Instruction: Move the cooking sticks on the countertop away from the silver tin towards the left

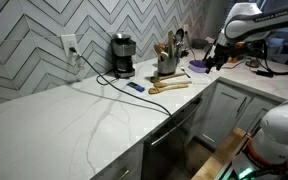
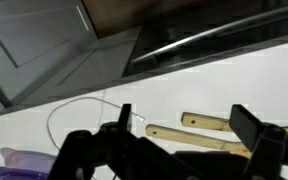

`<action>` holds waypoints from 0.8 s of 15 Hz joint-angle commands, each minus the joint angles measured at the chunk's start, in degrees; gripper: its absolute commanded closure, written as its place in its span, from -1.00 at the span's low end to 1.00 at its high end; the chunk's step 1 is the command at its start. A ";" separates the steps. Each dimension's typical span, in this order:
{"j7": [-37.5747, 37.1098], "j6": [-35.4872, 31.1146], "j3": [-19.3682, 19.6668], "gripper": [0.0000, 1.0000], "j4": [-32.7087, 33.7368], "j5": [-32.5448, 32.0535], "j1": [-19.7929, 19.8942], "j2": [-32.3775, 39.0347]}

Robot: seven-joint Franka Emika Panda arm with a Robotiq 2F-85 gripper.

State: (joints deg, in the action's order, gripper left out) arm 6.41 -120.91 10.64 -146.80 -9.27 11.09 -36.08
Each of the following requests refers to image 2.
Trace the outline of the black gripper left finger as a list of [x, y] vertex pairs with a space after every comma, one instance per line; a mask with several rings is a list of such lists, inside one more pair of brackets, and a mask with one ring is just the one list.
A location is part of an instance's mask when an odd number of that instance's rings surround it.
[[131, 131], [132, 127], [132, 106], [130, 104], [124, 104], [122, 106], [119, 119], [118, 119], [118, 128], [123, 131]]

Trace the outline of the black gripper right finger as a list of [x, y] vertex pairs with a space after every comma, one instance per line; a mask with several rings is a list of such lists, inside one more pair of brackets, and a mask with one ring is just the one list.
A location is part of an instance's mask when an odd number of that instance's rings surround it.
[[234, 104], [231, 108], [229, 126], [249, 151], [256, 145], [265, 125], [244, 106]]

